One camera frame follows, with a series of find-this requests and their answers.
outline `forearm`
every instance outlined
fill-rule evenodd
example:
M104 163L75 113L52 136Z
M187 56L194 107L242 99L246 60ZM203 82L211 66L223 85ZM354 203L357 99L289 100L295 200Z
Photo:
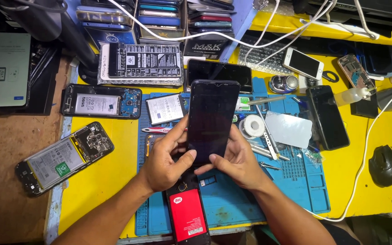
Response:
M267 223L281 244L335 245L335 241L320 222L285 196L269 179L253 190Z
M131 216L152 191L136 175L113 197L76 221L52 245L115 245Z

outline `smartphone stack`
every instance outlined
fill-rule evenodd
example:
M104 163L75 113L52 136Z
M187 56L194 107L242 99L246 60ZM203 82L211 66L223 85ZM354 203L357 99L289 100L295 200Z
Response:
M234 37L233 0L188 0L190 34L216 31Z
M177 30L181 26L179 0L139 0L137 19L149 29Z
M134 0L116 0L130 14L134 14ZM130 31L133 20L108 0L81 0L77 19L85 28L103 31Z

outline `red phone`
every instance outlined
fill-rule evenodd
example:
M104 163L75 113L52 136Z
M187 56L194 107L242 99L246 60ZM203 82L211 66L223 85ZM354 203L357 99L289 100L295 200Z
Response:
M197 21L228 21L228 22L232 22L232 19L231 19L231 17L202 15L202 16L199 16L199 17L196 17L196 18L190 20L190 22L197 22Z
M199 181L193 171L194 168L186 170L177 183L166 190L175 245L211 244Z

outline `solder wire spool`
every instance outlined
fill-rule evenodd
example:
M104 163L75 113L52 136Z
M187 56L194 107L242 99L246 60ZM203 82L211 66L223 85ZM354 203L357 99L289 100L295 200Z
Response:
M252 140L264 134L264 121L257 115L248 115L240 121L238 129L245 139Z

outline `blue silicone mat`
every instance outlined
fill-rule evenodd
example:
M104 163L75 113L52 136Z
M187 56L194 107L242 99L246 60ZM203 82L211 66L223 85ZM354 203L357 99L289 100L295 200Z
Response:
M145 160L145 137L148 134L140 131L140 129L151 126L144 100L164 95L167 94L151 93L142 97L142 111L139 118L138 169L143 166ZM185 109L188 111L190 94L182 93L181 95L186 100ZM253 78L252 95L240 96L246 96L250 100L255 100L277 95L268 96L264 79ZM300 112L299 106L291 97L295 96L287 95L285 100L271 102L269 104L266 103L264 109L298 116ZM237 113L256 114L255 111L240 111ZM172 127L175 123L168 122L161 126ZM290 161L274 161L258 154L255 155L258 161L264 161L272 166L282 168L282 170L264 168L264 172L289 198L314 213L329 212L328 191L321 165L315 168L309 159L297 157L296 155L300 153L300 149L298 148L293 148L293 152L294 154L292 156L288 149L281 151L283 156L291 159ZM264 214L253 195L247 190L238 187L229 176L218 170L211 170L198 178L200 181L204 180L205 182L204 186L201 186L201 183L199 183L199 187L209 228L265 221ZM153 194L137 210L135 218L135 234L137 236L162 235L172 232L167 202L163 193L158 192Z

